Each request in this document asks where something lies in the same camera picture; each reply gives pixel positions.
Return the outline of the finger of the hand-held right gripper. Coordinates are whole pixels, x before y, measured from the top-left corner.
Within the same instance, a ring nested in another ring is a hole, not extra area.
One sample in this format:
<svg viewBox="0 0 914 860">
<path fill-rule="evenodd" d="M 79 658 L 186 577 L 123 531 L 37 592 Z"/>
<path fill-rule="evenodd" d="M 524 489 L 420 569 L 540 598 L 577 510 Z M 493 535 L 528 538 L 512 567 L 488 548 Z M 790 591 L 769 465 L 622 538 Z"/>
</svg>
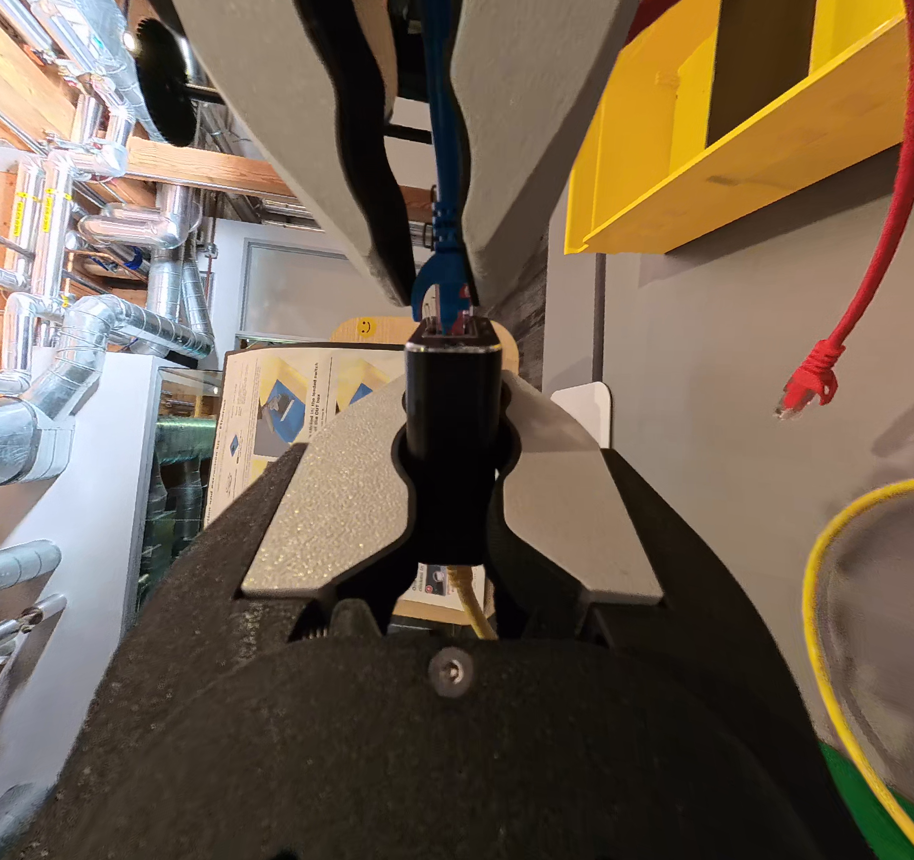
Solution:
<svg viewBox="0 0 914 860">
<path fill-rule="evenodd" d="M 482 306 L 546 234 L 640 0 L 462 0 L 451 86 L 467 132 L 463 240 Z"/>
<path fill-rule="evenodd" d="M 415 264 L 384 125 L 397 95 L 384 0 L 171 0 L 229 109 L 293 194 L 397 306 Z"/>
</svg>

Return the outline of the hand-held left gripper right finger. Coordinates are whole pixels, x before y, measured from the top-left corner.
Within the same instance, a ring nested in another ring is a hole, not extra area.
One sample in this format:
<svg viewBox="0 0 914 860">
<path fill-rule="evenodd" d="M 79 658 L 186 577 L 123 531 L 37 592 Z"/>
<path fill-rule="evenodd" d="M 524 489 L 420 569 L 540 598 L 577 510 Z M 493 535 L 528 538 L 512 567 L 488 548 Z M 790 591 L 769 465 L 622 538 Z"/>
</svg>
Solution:
<svg viewBox="0 0 914 860">
<path fill-rule="evenodd" d="M 659 604 L 661 584 L 600 445 L 573 414 L 503 374 L 507 459 L 487 515 L 498 633 L 579 633 L 592 606 Z"/>
</svg>

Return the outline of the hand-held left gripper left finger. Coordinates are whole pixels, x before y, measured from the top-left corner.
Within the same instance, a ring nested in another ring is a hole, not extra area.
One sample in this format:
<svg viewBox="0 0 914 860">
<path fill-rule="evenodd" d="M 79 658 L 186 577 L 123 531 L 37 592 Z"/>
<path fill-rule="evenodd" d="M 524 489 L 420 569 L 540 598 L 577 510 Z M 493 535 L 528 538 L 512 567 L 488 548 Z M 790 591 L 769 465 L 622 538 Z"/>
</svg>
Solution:
<svg viewBox="0 0 914 860">
<path fill-rule="evenodd" d="M 394 465 L 405 376 L 329 420 L 308 443 L 241 583 L 251 599 L 325 600 L 407 531 L 407 483 Z"/>
</svg>

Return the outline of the black network switch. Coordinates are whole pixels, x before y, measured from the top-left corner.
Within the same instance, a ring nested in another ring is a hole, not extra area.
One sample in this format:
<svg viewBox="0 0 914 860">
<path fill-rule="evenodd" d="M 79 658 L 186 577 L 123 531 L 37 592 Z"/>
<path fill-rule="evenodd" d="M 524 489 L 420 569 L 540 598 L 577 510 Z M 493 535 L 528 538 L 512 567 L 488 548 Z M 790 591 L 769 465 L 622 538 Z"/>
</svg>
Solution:
<svg viewBox="0 0 914 860">
<path fill-rule="evenodd" d="M 456 335 L 425 319 L 406 342 L 406 421 L 394 452 L 407 482 L 406 545 L 418 562 L 488 566 L 489 504 L 503 460 L 502 360 L 483 316 Z"/>
</svg>

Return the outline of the black round fan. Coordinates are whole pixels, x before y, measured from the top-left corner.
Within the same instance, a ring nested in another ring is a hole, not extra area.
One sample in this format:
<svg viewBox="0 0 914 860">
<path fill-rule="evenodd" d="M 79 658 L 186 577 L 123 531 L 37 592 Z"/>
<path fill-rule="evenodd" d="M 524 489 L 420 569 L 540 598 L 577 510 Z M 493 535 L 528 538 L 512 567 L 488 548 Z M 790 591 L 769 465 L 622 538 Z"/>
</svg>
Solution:
<svg viewBox="0 0 914 860">
<path fill-rule="evenodd" d="M 187 64 L 177 37 L 160 20 L 144 19 L 134 38 L 136 76 L 152 122 L 168 144 L 190 146 L 197 114 L 187 93 Z"/>
</svg>

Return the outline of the wooden ceiling beam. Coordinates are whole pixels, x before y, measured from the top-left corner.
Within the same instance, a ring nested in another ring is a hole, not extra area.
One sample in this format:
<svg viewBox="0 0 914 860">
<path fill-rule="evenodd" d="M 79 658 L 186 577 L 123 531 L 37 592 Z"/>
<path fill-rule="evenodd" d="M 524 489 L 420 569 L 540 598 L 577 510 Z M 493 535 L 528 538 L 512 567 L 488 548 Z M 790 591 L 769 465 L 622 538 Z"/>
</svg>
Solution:
<svg viewBox="0 0 914 860">
<path fill-rule="evenodd" d="M 304 194 L 299 188 L 290 188 L 266 160 L 170 146 L 141 137 L 129 139 L 128 152 L 127 168 L 120 180 L 170 183 L 257 197 L 266 203 L 300 206 L 316 218 L 317 207 L 304 199 L 312 192 Z"/>
</svg>

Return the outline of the white rounded plate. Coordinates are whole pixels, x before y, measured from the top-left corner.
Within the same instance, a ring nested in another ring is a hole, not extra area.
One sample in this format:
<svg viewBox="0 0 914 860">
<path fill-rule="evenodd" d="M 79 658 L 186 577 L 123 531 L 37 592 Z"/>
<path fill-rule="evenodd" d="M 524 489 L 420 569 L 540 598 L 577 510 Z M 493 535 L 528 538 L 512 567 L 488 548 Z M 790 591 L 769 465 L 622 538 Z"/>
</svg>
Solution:
<svg viewBox="0 0 914 860">
<path fill-rule="evenodd" d="M 592 381 L 558 389 L 550 399 L 577 420 L 600 449 L 611 448 L 612 398 L 604 382 Z"/>
</svg>

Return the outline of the frosted window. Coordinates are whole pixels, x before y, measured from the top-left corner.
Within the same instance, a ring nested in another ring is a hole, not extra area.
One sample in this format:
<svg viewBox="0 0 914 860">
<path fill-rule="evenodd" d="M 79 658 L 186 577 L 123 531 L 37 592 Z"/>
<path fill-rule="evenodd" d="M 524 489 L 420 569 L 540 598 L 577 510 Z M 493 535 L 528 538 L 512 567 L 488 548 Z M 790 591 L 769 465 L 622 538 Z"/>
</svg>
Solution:
<svg viewBox="0 0 914 860">
<path fill-rule="evenodd" d="M 327 339 L 348 318 L 386 310 L 385 298 L 342 254 L 246 241 L 241 336 Z"/>
</svg>

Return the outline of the yellow plastic bin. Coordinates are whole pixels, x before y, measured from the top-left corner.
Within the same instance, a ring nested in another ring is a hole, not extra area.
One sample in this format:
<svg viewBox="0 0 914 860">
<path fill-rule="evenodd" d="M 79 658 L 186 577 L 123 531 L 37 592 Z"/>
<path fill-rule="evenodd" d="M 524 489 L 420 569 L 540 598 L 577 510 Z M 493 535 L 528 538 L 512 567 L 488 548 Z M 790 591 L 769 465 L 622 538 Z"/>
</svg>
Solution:
<svg viewBox="0 0 914 860">
<path fill-rule="evenodd" d="M 565 253 L 664 254 L 897 145 L 903 0 L 683 0 L 620 53 Z"/>
</svg>

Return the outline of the group of silver insulated pipes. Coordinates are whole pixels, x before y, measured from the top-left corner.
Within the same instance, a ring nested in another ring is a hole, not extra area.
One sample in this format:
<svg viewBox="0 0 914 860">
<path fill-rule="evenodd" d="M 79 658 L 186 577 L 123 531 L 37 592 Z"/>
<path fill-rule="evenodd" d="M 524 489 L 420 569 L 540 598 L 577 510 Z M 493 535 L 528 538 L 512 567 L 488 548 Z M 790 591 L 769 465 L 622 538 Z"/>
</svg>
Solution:
<svg viewBox="0 0 914 860">
<path fill-rule="evenodd" d="M 87 295 L 67 302 L 64 283 L 67 244 L 72 235 L 90 249 L 133 251 L 121 257 L 142 263 L 146 252 L 163 257 L 180 250 L 199 224 L 199 209 L 185 188 L 159 188 L 156 204 L 100 204 L 97 215 L 75 221 L 79 201 L 99 201 L 99 185 L 121 181 L 131 168 L 129 140 L 140 127 L 153 142 L 165 141 L 154 123 L 151 100 L 142 91 L 141 35 L 130 34 L 114 0 L 2 0 L 2 35 L 17 42 L 42 68 L 75 95 L 71 104 L 52 91 L 48 117 L 42 106 L 46 74 L 24 102 L 38 115 L 19 123 L 6 109 L 16 93 L 2 93 L 2 129 L 31 153 L 16 166 L 6 254 L 2 269 L 8 294 L 2 315 L 2 486 L 54 482 L 74 476 L 78 492 L 89 495 L 85 516 L 69 497 L 54 515 L 41 515 L 39 538 L 3 551 L 2 563 L 17 561 L 12 586 L 50 578 L 44 599 L 26 612 L 22 628 L 52 615 L 57 606 L 78 606 L 105 583 L 101 506 L 89 489 L 88 469 L 70 468 L 77 433 L 75 412 L 99 384 L 109 347 L 140 346 L 205 357 L 212 340 L 162 308 L 149 311 L 118 295 Z"/>
</svg>

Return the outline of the green mat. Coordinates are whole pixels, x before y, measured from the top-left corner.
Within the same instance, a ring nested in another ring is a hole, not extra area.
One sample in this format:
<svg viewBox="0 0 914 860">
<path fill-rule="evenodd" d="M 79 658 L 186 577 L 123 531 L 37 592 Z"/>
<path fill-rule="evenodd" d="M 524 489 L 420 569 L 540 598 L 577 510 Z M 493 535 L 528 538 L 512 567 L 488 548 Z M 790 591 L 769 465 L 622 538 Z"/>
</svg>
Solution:
<svg viewBox="0 0 914 860">
<path fill-rule="evenodd" d="M 912 859 L 912 844 L 874 797 L 854 763 L 825 742 L 819 747 L 844 803 L 875 856 Z"/>
</svg>

